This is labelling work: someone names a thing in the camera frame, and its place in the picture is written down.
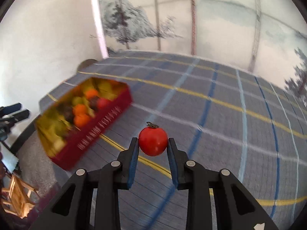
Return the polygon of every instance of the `red tomato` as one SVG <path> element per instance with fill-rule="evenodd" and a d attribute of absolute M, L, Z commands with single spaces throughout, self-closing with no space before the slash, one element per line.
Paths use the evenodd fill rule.
<path fill-rule="evenodd" d="M 100 98 L 97 100 L 97 108 L 99 110 L 105 108 L 111 101 L 106 98 Z"/>
<path fill-rule="evenodd" d="M 148 156 L 162 154 L 168 144 L 166 132 L 159 126 L 147 122 L 148 127 L 141 130 L 139 134 L 139 146 Z"/>

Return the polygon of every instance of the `wooden stool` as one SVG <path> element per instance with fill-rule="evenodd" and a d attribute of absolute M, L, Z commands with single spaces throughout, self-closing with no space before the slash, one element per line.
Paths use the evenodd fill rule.
<path fill-rule="evenodd" d="M 7 194 L 7 200 L 1 199 L 1 204 L 7 213 L 14 214 L 20 218 L 26 217 L 30 210 L 34 208 L 35 203 L 30 201 L 30 195 L 34 192 L 38 197 L 37 189 L 12 175 L 10 188 L 2 188 L 2 193 Z"/>

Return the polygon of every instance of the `box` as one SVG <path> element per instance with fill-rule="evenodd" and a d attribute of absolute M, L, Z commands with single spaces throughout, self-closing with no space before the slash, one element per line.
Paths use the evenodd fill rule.
<path fill-rule="evenodd" d="M 96 111 L 90 108 L 88 100 L 85 99 L 85 94 L 89 94 L 87 91 L 93 89 L 98 91 L 99 97 L 110 100 L 107 105 Z M 70 111 L 68 107 L 72 107 L 72 103 L 76 104 L 76 101 L 81 103 L 79 97 L 87 108 L 86 113 L 91 117 L 89 119 L 88 116 L 84 116 L 89 121 L 80 128 L 73 125 L 77 122 L 76 116 L 72 116 L 74 121 L 69 120 L 73 123 L 66 120 L 71 119 L 71 114 L 66 113 L 67 110 Z M 99 135 L 104 133 L 131 103 L 127 84 L 96 77 L 85 80 L 56 100 L 36 120 L 38 136 L 47 156 L 62 169 L 70 170 Z"/>

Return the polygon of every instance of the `red vertical strip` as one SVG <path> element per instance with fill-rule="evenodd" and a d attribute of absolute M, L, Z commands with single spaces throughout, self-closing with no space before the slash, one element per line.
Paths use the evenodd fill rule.
<path fill-rule="evenodd" d="M 196 54 L 196 10 L 195 10 L 195 0 L 191 0 L 192 5 L 192 50 L 191 54 Z"/>

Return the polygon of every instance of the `painted mountain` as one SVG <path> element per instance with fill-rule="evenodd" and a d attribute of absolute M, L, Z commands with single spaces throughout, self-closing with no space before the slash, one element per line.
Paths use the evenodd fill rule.
<path fill-rule="evenodd" d="M 168 17 L 158 31 L 150 23 L 142 7 L 134 7 L 128 0 L 100 0 L 104 33 L 122 44 L 146 37 L 178 37 L 174 34 L 174 19 Z"/>

